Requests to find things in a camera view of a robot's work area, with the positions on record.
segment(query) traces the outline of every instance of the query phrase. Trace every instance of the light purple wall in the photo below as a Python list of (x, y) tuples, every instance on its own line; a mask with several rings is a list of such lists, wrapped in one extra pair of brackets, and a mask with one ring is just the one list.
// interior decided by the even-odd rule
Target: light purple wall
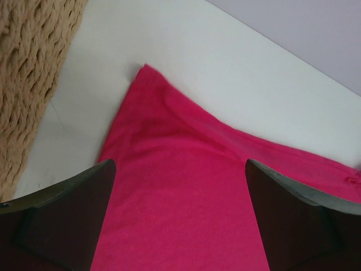
[(208, 0), (361, 95), (360, 0)]

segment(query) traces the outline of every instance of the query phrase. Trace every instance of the beige knit fabric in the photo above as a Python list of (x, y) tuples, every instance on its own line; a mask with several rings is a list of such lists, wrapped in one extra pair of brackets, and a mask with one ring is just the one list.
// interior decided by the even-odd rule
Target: beige knit fabric
[(10, 200), (87, 0), (0, 0), (0, 202)]

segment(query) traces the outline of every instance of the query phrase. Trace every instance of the white table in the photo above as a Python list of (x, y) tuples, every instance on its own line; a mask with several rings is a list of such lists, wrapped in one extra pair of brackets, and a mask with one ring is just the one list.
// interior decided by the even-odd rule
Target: white table
[(203, 0), (89, 0), (16, 197), (92, 166), (149, 63), (235, 128), (361, 165), (361, 97)]

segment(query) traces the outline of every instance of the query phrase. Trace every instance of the pink fabric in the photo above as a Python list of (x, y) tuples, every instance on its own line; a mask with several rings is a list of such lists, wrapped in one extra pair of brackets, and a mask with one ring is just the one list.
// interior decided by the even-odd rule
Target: pink fabric
[(268, 270), (247, 159), (361, 202), (355, 169), (232, 129), (147, 65), (114, 119), (109, 158), (117, 174), (92, 271)]

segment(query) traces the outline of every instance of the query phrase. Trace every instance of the pink cloth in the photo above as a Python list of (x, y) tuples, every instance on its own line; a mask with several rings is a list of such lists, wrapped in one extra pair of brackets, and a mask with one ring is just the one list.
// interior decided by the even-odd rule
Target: pink cloth
[(268, 270), (247, 159), (361, 202), (355, 169), (232, 129), (147, 65), (99, 160), (109, 158), (117, 174), (92, 271)]

